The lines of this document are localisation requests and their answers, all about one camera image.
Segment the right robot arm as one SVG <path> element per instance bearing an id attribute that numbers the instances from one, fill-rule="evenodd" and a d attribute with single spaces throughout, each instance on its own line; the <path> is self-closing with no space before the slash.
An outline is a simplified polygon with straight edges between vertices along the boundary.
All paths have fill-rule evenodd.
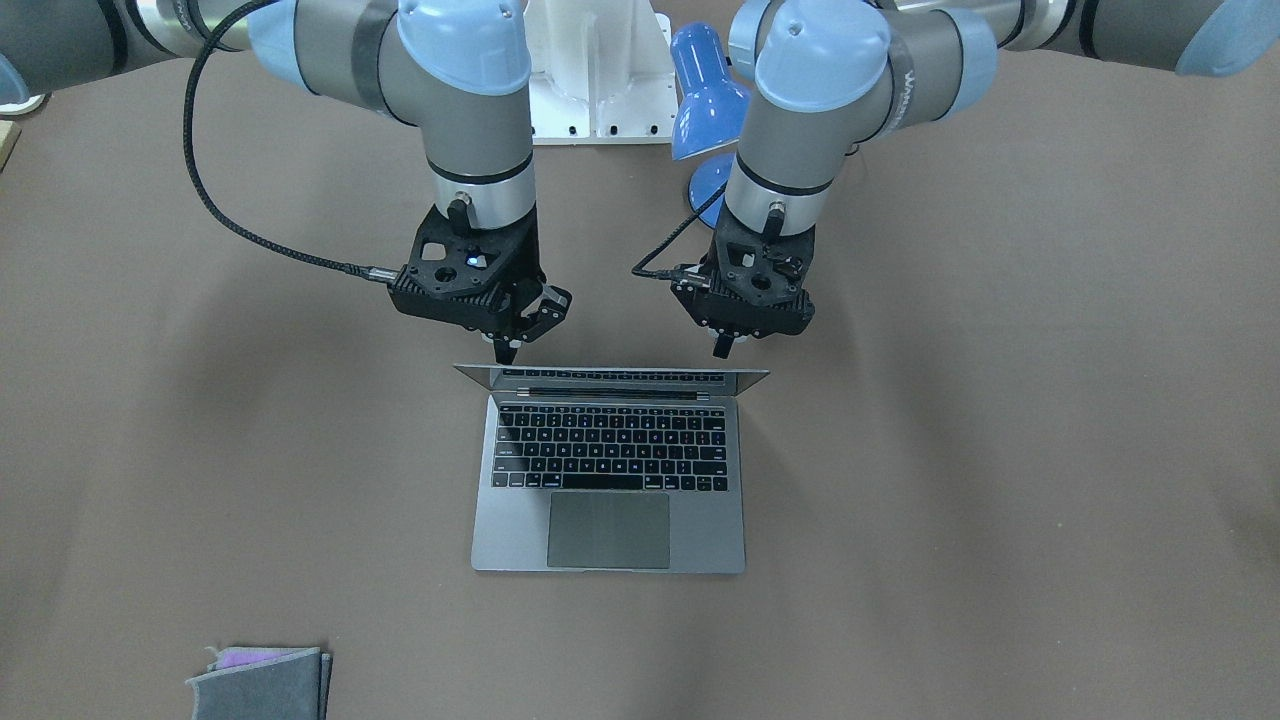
<path id="1" fill-rule="evenodd" d="M 214 53 L 251 53 L 311 94 L 419 128 L 434 199 L 399 269 L 342 263 L 232 220 L 195 164 L 195 94 Z M 475 331 L 499 364 L 562 322 L 540 266 L 531 60 L 517 1 L 5 1 L 3 101 L 193 60 L 182 146 L 206 210 L 287 258 L 384 284 L 407 315 Z"/>

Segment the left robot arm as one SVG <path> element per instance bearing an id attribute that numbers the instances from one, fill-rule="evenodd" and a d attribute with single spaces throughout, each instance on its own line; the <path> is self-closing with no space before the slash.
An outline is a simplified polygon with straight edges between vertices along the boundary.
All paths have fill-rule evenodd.
<path id="1" fill-rule="evenodd" d="M 753 83 L 703 258 L 663 273 L 727 357 L 800 334 L 815 227 L 846 156 L 952 117 L 993 83 L 1001 51 L 1233 76 L 1277 42 L 1275 1 L 748 1 L 730 59 Z"/>

